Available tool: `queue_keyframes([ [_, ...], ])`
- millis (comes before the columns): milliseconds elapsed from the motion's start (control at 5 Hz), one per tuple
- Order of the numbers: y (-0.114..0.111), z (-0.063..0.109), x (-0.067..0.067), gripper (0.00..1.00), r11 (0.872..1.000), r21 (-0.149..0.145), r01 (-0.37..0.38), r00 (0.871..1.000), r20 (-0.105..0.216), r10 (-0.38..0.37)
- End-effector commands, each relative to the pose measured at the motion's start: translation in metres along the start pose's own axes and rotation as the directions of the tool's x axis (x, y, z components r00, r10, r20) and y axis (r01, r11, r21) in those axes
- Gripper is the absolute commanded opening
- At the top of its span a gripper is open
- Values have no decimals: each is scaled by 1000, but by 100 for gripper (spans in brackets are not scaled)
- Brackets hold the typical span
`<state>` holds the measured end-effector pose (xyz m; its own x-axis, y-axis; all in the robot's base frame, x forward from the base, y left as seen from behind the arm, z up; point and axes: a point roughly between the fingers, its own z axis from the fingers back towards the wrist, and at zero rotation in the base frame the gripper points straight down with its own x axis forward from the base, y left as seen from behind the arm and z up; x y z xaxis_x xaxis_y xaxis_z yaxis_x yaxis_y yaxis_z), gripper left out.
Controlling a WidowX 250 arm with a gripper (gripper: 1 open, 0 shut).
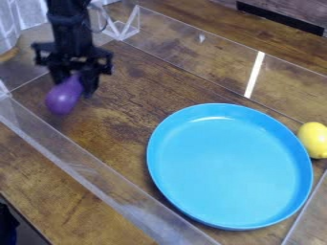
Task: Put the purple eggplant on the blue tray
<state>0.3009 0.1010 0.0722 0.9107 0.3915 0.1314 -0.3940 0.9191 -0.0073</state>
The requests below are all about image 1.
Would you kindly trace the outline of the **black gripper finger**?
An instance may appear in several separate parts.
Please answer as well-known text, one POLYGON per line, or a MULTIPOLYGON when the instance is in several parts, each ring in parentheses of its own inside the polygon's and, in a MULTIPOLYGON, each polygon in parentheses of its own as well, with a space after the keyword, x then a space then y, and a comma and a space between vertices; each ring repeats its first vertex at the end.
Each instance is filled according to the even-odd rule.
POLYGON ((80 82, 82 85, 82 96, 90 98, 98 88, 100 73, 94 69, 80 71, 80 82))
POLYGON ((54 84, 59 84, 70 76, 70 71, 65 66, 50 66, 47 71, 54 84))

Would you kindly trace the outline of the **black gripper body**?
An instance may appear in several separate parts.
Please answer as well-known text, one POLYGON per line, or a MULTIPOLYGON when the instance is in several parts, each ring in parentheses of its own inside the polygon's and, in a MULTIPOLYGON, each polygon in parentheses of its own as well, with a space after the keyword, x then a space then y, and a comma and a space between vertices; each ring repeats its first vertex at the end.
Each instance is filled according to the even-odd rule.
POLYGON ((51 42, 34 42, 34 63, 45 66, 65 66, 69 71, 94 69, 110 74, 113 53, 93 45, 92 33, 85 20, 50 21, 51 42))

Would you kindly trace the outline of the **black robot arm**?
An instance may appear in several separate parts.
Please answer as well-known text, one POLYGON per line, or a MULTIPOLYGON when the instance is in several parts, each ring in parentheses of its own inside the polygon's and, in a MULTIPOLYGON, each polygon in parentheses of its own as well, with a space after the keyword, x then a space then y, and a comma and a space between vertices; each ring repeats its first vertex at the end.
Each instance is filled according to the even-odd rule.
POLYGON ((113 52, 93 45, 86 8, 92 0, 45 0, 53 41, 33 42, 34 63, 45 66, 55 85, 78 74, 82 96, 89 98, 100 84, 100 74, 112 74, 113 52))

